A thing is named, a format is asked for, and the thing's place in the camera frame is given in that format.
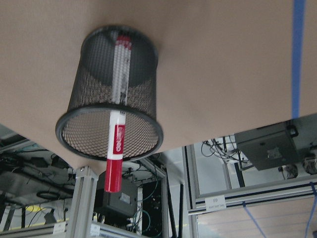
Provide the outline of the red marker pen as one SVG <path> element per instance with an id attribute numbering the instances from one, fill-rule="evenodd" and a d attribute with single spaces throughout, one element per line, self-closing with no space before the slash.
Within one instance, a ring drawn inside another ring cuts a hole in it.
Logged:
<path id="1" fill-rule="evenodd" d="M 111 102 L 116 105 L 126 105 L 127 103 L 131 48 L 132 42 L 129 36 L 117 36 L 114 47 L 111 97 Z M 119 192 L 121 190 L 125 123 L 126 112 L 120 110 L 110 111 L 105 180 L 106 192 Z"/>

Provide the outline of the near black mesh pen cup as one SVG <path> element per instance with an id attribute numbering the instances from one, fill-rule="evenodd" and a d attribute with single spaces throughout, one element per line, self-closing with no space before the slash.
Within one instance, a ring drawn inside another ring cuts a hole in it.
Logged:
<path id="1" fill-rule="evenodd" d="M 123 159 L 138 160 L 163 142 L 157 122 L 158 53 L 142 32 L 108 25 L 91 32 L 80 61 L 67 112 L 57 121 L 58 141 L 82 157 L 107 158 L 110 112 L 126 115 Z"/>

